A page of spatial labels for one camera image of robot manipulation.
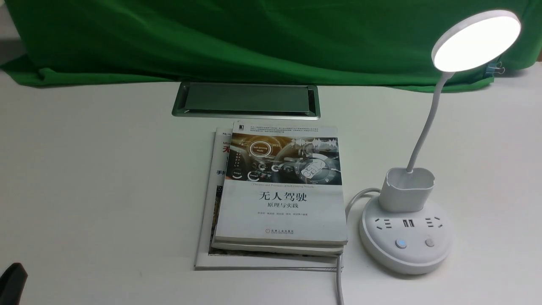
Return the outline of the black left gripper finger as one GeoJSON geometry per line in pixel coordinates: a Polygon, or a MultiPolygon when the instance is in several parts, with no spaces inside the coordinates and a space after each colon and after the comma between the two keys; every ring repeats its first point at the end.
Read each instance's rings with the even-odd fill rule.
{"type": "Polygon", "coordinates": [[[0,304],[19,305],[27,278],[21,263],[11,264],[0,278],[0,304]]]}

